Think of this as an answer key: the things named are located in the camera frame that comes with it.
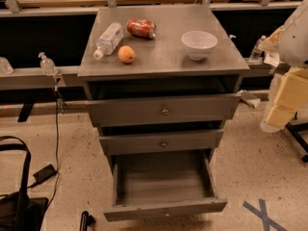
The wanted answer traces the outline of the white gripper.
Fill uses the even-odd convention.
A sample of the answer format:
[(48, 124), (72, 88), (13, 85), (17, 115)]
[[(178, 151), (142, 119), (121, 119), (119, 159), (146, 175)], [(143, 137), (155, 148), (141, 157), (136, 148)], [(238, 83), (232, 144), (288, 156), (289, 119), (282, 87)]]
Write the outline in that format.
[(308, 101), (308, 70), (292, 68), (281, 78), (281, 84), (274, 99), (276, 106), (267, 106), (260, 122), (260, 128), (266, 133), (283, 130)]

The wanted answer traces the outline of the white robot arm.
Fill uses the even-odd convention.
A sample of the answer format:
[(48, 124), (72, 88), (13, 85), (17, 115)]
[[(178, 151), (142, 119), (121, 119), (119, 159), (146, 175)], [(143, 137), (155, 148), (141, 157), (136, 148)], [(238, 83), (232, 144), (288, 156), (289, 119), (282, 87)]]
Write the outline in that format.
[(282, 130), (308, 101), (308, 0), (303, 0), (282, 26), (261, 44), (266, 53), (277, 53), (290, 66), (276, 74), (269, 88), (269, 104), (260, 123), (267, 133)]

